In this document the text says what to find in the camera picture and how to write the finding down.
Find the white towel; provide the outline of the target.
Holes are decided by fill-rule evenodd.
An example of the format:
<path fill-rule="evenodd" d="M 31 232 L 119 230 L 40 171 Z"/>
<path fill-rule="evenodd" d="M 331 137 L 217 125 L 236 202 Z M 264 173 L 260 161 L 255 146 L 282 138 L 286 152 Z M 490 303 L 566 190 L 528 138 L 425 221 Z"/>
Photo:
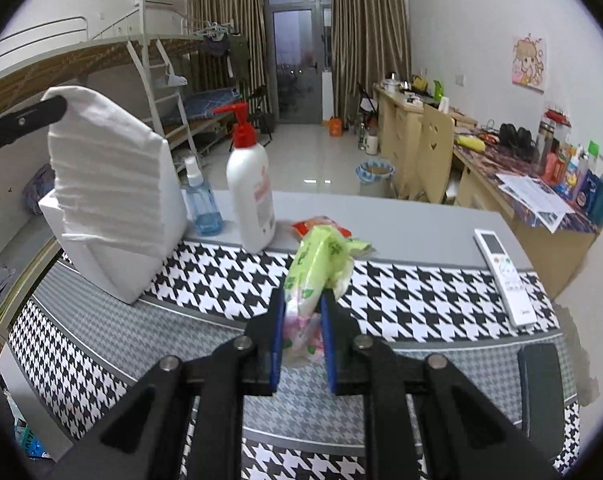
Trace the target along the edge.
<path fill-rule="evenodd" d="M 164 138 L 100 92 L 59 86 L 42 100 L 53 96 L 68 103 L 47 133 L 62 239 L 158 257 Z"/>

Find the green tissue pack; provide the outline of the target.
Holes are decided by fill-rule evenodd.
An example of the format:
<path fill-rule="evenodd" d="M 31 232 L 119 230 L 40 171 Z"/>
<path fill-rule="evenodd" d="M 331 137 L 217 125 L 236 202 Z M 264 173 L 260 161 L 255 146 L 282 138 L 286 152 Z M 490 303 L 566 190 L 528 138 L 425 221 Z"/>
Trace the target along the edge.
<path fill-rule="evenodd" d="M 285 366 L 307 366 L 323 358 L 321 296 L 326 289 L 335 298 L 344 296 L 356 256 L 371 251 L 371 243 L 344 238 L 331 226 L 316 226 L 303 237 L 284 281 Z"/>

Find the houndstooth table mat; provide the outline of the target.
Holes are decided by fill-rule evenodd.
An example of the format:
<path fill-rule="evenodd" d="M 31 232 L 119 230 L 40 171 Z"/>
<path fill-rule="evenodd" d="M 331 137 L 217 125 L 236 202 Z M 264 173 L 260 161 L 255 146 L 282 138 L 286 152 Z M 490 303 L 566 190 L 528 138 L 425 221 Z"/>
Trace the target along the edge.
<path fill-rule="evenodd" d="M 8 344 L 24 377 L 71 440 L 79 440 L 162 356 L 207 356 L 262 314 L 292 264 L 288 252 L 183 242 L 138 300 L 103 292 L 68 256 L 44 273 Z M 352 262 L 339 303 L 365 335 L 402 356 L 447 356 L 517 426 L 524 425 L 517 357 L 549 344 L 559 357 L 562 421 L 551 461 L 567 471 L 580 448 L 579 406 L 559 320 L 533 272 L 521 276 L 536 322 L 512 326 L 485 269 L 364 259 Z M 245 403 L 245 479 L 360 479 L 363 413 L 330 394 L 320 335 L 289 348 L 277 394 Z"/>

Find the metal bunk bed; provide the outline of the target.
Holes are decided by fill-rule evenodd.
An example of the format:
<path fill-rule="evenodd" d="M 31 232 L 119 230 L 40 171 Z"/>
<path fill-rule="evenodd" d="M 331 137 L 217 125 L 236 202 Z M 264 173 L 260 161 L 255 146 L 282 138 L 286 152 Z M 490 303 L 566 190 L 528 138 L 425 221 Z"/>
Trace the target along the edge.
<path fill-rule="evenodd" d="M 182 159 L 222 136 L 228 115 L 213 111 L 240 97 L 233 87 L 196 92 L 190 80 L 190 55 L 204 38 L 229 30 L 195 29 L 180 5 L 134 4 L 96 32 L 82 15 L 13 32 L 0 39 L 0 118 L 31 106 L 49 88 L 80 84 L 126 107 Z"/>

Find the white styrofoam box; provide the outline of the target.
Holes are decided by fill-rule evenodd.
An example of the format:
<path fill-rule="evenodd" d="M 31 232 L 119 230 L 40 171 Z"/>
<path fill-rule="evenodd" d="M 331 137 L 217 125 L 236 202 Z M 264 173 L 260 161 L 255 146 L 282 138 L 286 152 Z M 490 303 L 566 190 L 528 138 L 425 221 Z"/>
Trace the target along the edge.
<path fill-rule="evenodd" d="M 47 143 L 55 182 L 39 202 L 45 220 L 89 281 L 131 304 L 186 229 L 167 140 L 54 126 Z"/>

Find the blue spray bottle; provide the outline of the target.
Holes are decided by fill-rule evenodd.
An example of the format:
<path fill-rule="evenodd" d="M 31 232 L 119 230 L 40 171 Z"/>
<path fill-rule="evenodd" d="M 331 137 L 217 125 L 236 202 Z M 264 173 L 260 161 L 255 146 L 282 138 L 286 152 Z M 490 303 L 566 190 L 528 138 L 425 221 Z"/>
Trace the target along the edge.
<path fill-rule="evenodd" d="M 220 214 L 212 189 L 199 168 L 195 155 L 184 159 L 187 186 L 184 188 L 190 218 L 199 236 L 216 236 L 223 230 Z"/>

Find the red snack packet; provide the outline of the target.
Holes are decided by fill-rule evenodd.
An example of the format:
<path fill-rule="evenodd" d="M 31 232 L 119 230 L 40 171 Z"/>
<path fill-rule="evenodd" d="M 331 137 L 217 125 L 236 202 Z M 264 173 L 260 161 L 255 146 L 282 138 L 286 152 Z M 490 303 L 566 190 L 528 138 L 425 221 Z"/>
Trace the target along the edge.
<path fill-rule="evenodd" d="M 335 228 L 344 238 L 352 237 L 352 233 L 326 216 L 315 216 L 307 220 L 298 221 L 292 225 L 292 232 L 302 240 L 316 226 L 331 226 Z"/>

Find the blue rimmed trash bin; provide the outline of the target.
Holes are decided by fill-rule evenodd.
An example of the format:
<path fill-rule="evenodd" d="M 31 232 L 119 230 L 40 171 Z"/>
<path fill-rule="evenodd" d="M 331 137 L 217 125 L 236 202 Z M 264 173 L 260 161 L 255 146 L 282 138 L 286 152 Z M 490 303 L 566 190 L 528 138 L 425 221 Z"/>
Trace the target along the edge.
<path fill-rule="evenodd" d="M 359 179 L 359 195 L 376 198 L 390 196 L 390 183 L 395 167 L 385 160 L 367 160 L 356 168 Z"/>

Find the white red pump bottle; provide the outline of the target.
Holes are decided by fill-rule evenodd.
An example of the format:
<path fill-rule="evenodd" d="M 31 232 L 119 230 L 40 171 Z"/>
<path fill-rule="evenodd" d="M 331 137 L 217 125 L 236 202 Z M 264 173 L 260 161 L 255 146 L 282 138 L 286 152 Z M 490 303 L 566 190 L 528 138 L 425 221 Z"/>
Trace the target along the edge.
<path fill-rule="evenodd" d="M 240 101 L 216 108 L 214 114 L 232 113 L 233 148 L 226 164 L 226 182 L 231 194 L 239 238 L 246 252 L 257 254 L 275 234 L 276 221 L 266 149 L 257 141 L 248 120 L 249 106 Z"/>

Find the wooden smiley chair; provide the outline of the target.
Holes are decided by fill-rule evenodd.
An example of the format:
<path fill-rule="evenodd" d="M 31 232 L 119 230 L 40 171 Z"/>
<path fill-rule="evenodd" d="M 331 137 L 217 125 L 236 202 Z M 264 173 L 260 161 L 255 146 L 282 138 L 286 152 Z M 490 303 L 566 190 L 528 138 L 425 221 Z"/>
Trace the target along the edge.
<path fill-rule="evenodd" d="M 416 196 L 441 204 L 448 188 L 454 145 L 454 121 L 426 105 L 416 155 Z"/>

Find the black folding chair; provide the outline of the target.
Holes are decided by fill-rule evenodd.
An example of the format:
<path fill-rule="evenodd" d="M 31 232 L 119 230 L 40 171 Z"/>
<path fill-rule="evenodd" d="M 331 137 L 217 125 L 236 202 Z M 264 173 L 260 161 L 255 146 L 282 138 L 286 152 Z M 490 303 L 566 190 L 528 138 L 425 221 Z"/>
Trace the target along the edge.
<path fill-rule="evenodd" d="M 266 111 L 266 95 L 268 88 L 265 84 L 254 90 L 246 102 L 236 102 L 219 108 L 218 113 L 230 112 L 234 116 L 231 146 L 233 148 L 249 148 L 257 143 L 258 129 L 260 134 L 268 137 L 263 146 L 273 140 L 274 116 Z"/>

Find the brown curtain left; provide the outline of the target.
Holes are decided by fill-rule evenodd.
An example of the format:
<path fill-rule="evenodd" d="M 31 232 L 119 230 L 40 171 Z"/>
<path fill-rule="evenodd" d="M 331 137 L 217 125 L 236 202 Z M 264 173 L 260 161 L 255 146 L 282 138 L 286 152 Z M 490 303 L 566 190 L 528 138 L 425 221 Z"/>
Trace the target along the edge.
<path fill-rule="evenodd" d="M 233 87 L 250 96 L 268 87 L 266 21 L 263 0 L 186 0 L 195 29 L 226 25 L 202 40 L 190 55 L 190 80 L 196 92 Z"/>

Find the brown curtain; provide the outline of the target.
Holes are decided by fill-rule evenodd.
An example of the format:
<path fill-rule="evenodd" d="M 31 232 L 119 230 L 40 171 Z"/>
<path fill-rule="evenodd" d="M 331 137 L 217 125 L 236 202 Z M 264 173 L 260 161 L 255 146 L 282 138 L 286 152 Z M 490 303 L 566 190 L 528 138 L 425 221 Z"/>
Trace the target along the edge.
<path fill-rule="evenodd" d="M 394 72 L 410 77 L 410 40 L 405 0 L 332 0 L 334 112 L 349 115 L 359 88 L 373 90 Z"/>
<path fill-rule="evenodd" d="M 186 0 L 195 29 L 226 25 L 202 40 L 190 55 L 190 80 L 196 92 L 233 87 L 250 96 L 268 87 L 266 21 L 263 0 Z"/>

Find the glass balcony door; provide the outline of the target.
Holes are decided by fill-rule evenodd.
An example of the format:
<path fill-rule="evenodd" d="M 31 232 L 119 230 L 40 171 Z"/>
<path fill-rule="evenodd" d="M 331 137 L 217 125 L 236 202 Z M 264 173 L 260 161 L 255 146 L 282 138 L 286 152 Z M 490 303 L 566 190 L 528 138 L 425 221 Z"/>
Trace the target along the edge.
<path fill-rule="evenodd" d="M 329 95 L 332 0 L 264 0 L 275 119 L 321 124 Z"/>

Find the brown curtain right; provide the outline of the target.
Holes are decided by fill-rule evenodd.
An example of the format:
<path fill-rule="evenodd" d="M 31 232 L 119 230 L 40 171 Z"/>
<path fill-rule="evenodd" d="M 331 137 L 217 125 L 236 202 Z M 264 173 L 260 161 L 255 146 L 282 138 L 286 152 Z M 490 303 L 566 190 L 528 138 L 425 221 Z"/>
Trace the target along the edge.
<path fill-rule="evenodd" d="M 359 88 L 373 90 L 394 72 L 410 77 L 410 40 L 405 0 L 332 0 L 334 112 L 349 115 Z"/>

